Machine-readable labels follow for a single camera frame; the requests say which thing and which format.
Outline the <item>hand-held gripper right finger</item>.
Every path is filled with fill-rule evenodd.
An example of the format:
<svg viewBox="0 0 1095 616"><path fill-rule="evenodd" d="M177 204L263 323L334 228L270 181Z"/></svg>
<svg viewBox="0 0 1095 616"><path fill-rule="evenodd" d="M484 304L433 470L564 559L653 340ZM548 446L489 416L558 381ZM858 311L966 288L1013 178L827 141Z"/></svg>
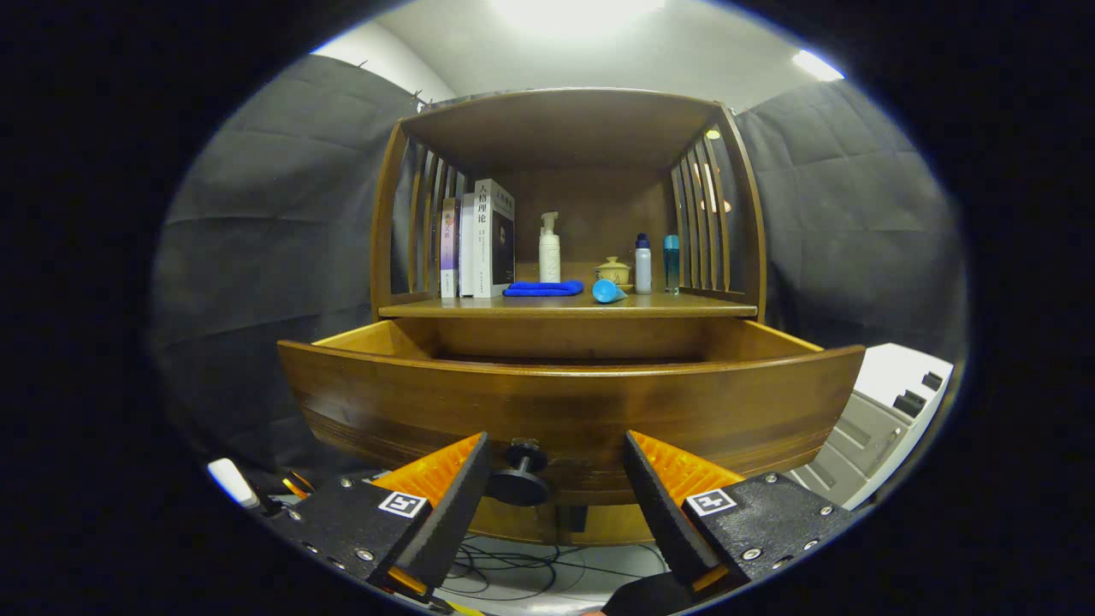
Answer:
<svg viewBox="0 0 1095 616"><path fill-rule="evenodd" d="M625 433L622 460L642 518L689 595L770 577L856 522L782 473L744 478L637 430Z"/></svg>

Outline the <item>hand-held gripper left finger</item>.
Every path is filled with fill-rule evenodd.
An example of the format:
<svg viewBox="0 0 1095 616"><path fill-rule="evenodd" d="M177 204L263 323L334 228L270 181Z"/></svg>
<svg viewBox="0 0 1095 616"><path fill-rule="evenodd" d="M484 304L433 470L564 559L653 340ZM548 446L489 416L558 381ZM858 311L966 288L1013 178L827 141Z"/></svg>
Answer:
<svg viewBox="0 0 1095 616"><path fill-rule="evenodd" d="M257 521L333 573L429 600L476 515L492 460L480 432L373 480L341 476Z"/></svg>

